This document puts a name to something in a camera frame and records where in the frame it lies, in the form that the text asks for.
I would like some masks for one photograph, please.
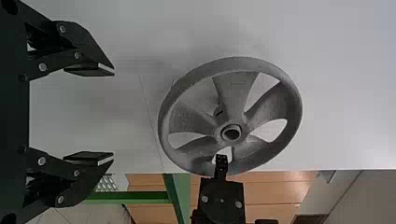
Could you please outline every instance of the green beam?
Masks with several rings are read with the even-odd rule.
[[[178,224],[190,223],[191,175],[164,174],[163,180],[175,208]]]
[[[103,192],[91,194],[83,203],[172,203],[166,191]]]

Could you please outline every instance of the black mount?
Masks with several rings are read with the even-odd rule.
[[[51,21],[19,0],[0,1],[0,27],[0,223],[26,223],[50,207],[82,202],[113,162],[99,164],[112,153],[79,152],[60,160],[29,147],[30,81],[60,69],[114,76],[99,64],[114,66],[86,29]]]
[[[242,183],[227,181],[226,155],[216,155],[215,176],[201,178],[198,208],[191,224],[245,224],[245,197]],[[278,224],[277,220],[257,219],[256,224]]]

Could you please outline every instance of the gray impeller wheel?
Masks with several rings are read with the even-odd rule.
[[[244,107],[257,75],[263,73],[279,82],[267,91],[248,111]],[[191,86],[212,78],[219,95],[222,113],[211,116],[196,106],[179,101]],[[213,157],[231,147],[233,160],[228,175],[256,168],[276,156],[296,134],[302,118],[302,101],[290,77],[266,61],[232,57],[201,65],[177,81],[163,100],[158,134],[164,152],[181,169],[197,175],[213,175]],[[251,135],[264,123],[285,119],[287,124],[271,143]],[[204,137],[173,148],[172,133],[200,133]]]

